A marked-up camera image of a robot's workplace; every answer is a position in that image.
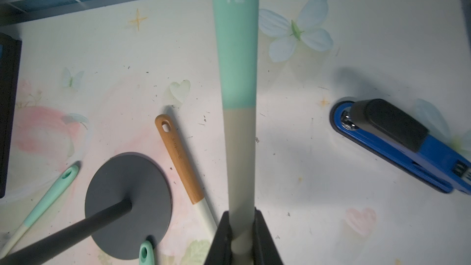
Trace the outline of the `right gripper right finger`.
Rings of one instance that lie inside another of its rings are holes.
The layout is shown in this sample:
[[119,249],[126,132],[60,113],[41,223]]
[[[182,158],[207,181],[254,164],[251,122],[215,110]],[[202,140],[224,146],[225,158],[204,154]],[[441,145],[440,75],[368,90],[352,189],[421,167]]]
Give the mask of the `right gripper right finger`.
[[261,211],[257,209],[255,209],[252,240],[254,265],[283,265],[266,221]]

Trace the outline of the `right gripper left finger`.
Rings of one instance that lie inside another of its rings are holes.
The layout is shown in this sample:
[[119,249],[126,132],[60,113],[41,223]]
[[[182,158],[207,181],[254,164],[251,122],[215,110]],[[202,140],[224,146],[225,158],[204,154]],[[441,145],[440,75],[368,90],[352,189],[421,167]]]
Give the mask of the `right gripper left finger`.
[[208,252],[204,265],[231,265],[233,240],[232,229],[229,223],[229,212],[223,213],[215,237]]

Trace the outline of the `dark grey utensil rack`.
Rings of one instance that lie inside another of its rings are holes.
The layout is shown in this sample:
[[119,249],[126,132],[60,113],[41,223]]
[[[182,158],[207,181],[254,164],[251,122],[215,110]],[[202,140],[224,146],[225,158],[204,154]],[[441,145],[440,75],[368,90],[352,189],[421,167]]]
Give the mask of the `dark grey utensil rack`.
[[41,265],[86,238],[106,254],[134,260],[146,240],[159,244],[169,228],[172,195],[161,168],[139,153],[104,163],[85,197],[85,219],[1,259],[3,265]]

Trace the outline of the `blue black stapler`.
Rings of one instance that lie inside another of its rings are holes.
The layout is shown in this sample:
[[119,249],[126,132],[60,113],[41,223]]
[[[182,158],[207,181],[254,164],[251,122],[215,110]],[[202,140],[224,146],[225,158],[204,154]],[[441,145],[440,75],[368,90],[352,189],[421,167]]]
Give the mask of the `blue black stapler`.
[[343,137],[445,194],[471,193],[471,163],[384,99],[342,101],[329,116]]

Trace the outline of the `black perforated file basket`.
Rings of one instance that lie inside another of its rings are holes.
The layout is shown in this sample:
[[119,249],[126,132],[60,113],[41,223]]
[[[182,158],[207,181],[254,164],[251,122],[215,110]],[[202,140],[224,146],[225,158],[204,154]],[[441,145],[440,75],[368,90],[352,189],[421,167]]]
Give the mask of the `black perforated file basket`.
[[22,41],[1,34],[1,197],[5,197]]

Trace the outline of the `wooden handled white spoon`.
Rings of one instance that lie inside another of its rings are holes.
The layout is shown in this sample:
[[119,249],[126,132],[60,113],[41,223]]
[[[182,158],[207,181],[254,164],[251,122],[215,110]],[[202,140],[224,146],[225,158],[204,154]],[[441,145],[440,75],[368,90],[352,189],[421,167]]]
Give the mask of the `wooden handled white spoon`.
[[155,119],[156,128],[164,142],[177,174],[196,211],[203,228],[212,240],[217,231],[216,221],[210,211],[201,184],[193,170],[186,150],[183,147],[177,127],[169,115],[161,114]]

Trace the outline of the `diagonal mint handled skimmer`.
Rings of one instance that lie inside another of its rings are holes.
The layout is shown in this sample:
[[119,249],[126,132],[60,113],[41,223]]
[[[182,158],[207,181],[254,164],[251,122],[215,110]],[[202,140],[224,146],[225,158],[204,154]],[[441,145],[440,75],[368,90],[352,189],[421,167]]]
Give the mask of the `diagonal mint handled skimmer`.
[[57,180],[52,184],[45,195],[36,204],[34,209],[28,214],[22,224],[17,228],[15,233],[9,238],[6,245],[1,249],[1,259],[6,257],[8,253],[15,247],[17,242],[23,235],[38,221],[38,219],[56,202],[56,200],[67,190],[77,177],[80,167],[73,164],[67,168]]

